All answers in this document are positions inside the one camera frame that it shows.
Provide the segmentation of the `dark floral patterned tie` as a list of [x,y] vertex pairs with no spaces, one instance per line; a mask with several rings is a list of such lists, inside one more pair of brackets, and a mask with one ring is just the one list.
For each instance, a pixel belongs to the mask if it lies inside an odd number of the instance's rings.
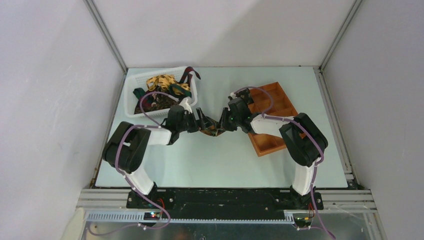
[[200,129],[199,131],[207,136],[210,137],[218,137],[221,134],[225,133],[226,130],[219,128],[219,122],[210,118],[210,117],[206,117],[206,119],[204,120],[204,124],[205,124],[205,128],[204,129]]

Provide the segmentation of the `orange compartment tray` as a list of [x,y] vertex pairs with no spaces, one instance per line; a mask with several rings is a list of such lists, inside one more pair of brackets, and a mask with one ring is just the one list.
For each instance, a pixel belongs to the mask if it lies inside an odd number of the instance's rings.
[[[251,88],[249,91],[252,101],[248,104],[248,108],[252,113],[261,113],[270,106],[270,97],[266,95],[266,93],[269,93],[273,99],[273,106],[266,114],[277,117],[294,117],[298,115],[295,107],[278,82],[260,86],[259,89]],[[280,136],[249,133],[248,137],[258,157],[286,148],[286,144]]]

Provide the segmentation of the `white plastic mesh basket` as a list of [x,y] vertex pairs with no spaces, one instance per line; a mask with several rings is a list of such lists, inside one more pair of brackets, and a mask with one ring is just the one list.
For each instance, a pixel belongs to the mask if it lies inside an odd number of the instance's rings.
[[[173,68],[148,68],[149,71],[141,72],[141,73],[134,73],[134,74],[128,74],[126,76],[123,90],[122,90],[122,96],[123,96],[123,109],[124,113],[128,118],[137,118],[137,117],[145,117],[143,113],[135,114],[136,107],[139,107],[140,104],[139,99],[134,95],[133,91],[137,88],[143,88],[145,91],[147,91],[147,81],[156,76],[160,75],[174,75],[175,80],[181,80],[182,76],[186,72],[187,66],[180,66],[180,67],[173,67]],[[193,75],[193,79],[190,80],[190,92],[191,92],[191,102],[189,102],[189,105],[193,107],[198,102],[198,91],[196,82],[201,80],[200,74],[192,70],[190,72],[187,72],[188,75]],[[164,116],[169,111],[168,108],[149,111],[147,114],[151,117],[158,117],[158,116]]]

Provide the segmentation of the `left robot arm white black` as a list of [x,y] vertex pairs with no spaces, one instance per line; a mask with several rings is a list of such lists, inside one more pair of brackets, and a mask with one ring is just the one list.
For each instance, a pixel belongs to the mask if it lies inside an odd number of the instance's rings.
[[142,167],[147,147],[169,146],[182,132],[195,133],[215,125],[201,108],[198,107],[196,112],[198,117],[183,106],[175,105],[159,125],[122,121],[105,144],[101,159],[115,168],[131,189],[140,194],[138,201],[145,208],[153,208],[158,202],[158,194],[152,191],[156,184]]

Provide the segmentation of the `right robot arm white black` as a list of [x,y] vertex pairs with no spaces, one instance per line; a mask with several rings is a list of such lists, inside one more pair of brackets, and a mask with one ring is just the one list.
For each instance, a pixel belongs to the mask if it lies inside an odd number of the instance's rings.
[[219,122],[225,131],[240,128],[247,134],[266,134],[280,137],[291,158],[296,163],[291,187],[291,204],[304,209],[311,202],[309,192],[314,188],[317,167],[324,161],[328,140],[306,113],[296,116],[272,116],[252,113],[241,98],[229,98],[228,107],[223,108]]

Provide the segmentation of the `rolled dark patterned tie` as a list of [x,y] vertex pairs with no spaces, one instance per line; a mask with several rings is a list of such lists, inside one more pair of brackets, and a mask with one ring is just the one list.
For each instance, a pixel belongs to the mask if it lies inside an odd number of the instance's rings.
[[251,91],[249,88],[238,91],[235,95],[237,98],[241,98],[247,105],[254,103],[254,100],[252,98]]

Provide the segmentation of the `brown dark patterned tie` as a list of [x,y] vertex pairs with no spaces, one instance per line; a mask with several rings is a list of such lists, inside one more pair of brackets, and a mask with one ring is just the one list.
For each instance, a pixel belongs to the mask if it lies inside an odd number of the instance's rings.
[[142,101],[141,106],[143,110],[147,113],[163,109],[169,109],[171,106],[177,105],[179,102],[179,100],[174,100],[162,94],[153,94],[147,96]]

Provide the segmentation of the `green navy plaid tie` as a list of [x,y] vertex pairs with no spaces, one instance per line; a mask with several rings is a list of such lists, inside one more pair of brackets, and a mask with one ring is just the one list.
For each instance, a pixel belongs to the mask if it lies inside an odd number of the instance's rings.
[[132,93],[135,95],[135,97],[140,100],[141,97],[145,96],[146,94],[150,92],[163,92],[166,94],[169,94],[177,99],[183,99],[185,97],[192,97],[191,89],[188,85],[184,84],[171,84],[168,86],[152,86],[153,88],[151,90],[144,90],[143,88],[135,88]]

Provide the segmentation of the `red navy striped tie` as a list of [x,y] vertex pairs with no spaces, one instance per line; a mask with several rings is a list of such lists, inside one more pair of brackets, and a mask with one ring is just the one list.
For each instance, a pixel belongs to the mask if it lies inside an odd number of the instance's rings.
[[201,80],[200,74],[192,66],[187,66],[184,69],[183,74],[178,83],[181,85],[187,84],[188,86],[190,86],[192,79],[194,78],[193,75],[195,75],[197,79]]

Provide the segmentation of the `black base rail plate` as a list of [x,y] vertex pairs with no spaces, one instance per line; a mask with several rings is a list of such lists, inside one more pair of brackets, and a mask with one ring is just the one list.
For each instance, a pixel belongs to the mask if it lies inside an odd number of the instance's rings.
[[288,210],[323,210],[319,192],[300,195],[292,188],[157,187],[143,199],[134,190],[128,209],[164,208],[173,220],[283,220]]

